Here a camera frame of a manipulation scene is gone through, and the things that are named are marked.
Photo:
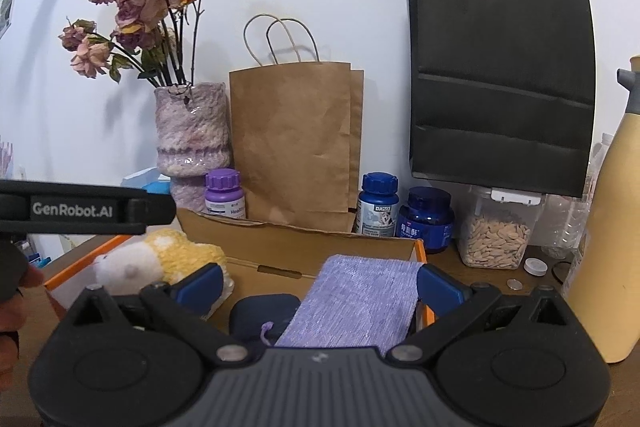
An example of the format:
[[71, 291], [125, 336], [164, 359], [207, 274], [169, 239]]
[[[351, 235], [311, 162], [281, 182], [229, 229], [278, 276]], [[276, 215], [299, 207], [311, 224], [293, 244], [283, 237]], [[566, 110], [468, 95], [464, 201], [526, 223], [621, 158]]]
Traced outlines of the person's left hand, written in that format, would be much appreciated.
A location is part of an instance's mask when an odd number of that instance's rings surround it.
[[1, 303], [1, 352], [0, 388], [5, 392], [13, 383], [15, 365], [20, 358], [17, 332], [25, 325], [27, 311], [21, 291], [15, 291], [11, 299]]

